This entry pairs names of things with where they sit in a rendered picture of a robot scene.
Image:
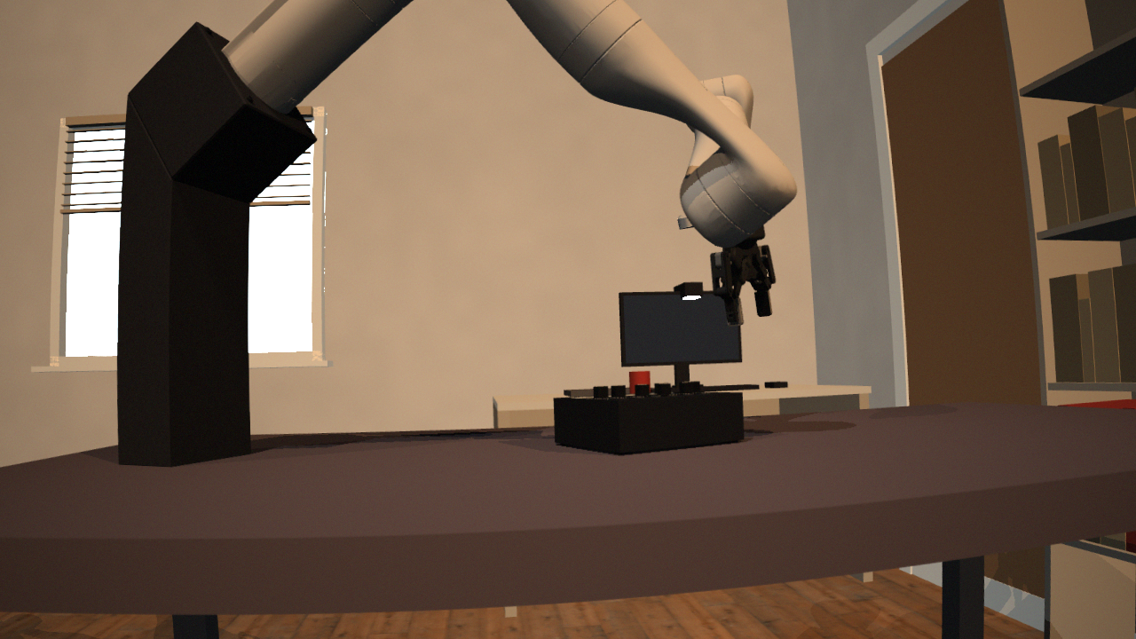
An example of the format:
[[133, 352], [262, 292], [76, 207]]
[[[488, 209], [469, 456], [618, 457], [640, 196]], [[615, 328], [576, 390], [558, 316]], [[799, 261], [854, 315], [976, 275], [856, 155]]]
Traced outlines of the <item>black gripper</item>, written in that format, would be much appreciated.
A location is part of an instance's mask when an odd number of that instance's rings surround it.
[[[758, 246], [755, 244], [758, 239], [765, 239], [765, 225], [755, 230], [754, 234], [740, 244], [722, 248], [722, 252], [711, 252], [710, 255], [711, 271], [713, 271], [713, 292], [715, 296], [720, 296], [725, 300], [727, 322], [730, 327], [744, 324], [738, 296], [746, 280], [755, 290], [755, 315], [766, 317], [772, 314], [769, 294], [769, 289], [776, 283], [772, 259], [769, 244]], [[769, 279], [767, 279], [768, 272]]]

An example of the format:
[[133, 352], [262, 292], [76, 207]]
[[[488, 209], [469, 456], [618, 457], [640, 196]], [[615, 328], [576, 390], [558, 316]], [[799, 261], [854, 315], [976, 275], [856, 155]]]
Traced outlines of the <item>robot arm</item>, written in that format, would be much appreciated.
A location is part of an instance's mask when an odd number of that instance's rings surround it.
[[[695, 133], [679, 189], [679, 230], [698, 229], [707, 241], [730, 248], [796, 197], [791, 171], [751, 130], [746, 78], [700, 81], [624, 0], [507, 1], [591, 96], [665, 114]], [[253, 94], [289, 114], [412, 2], [272, 0], [222, 53]]]

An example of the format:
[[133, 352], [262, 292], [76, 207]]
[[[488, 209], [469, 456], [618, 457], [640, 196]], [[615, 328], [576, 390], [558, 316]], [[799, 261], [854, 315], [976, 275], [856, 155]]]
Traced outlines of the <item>black lighting desk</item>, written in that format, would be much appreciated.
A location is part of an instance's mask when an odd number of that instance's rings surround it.
[[609, 397], [608, 387], [593, 388], [594, 396], [556, 398], [556, 442], [634, 454], [744, 440], [742, 392], [693, 392], [698, 381], [679, 382], [684, 395], [671, 398], [655, 398], [676, 393], [668, 382], [654, 383], [657, 395], [649, 384], [635, 385], [634, 395], [613, 385]]

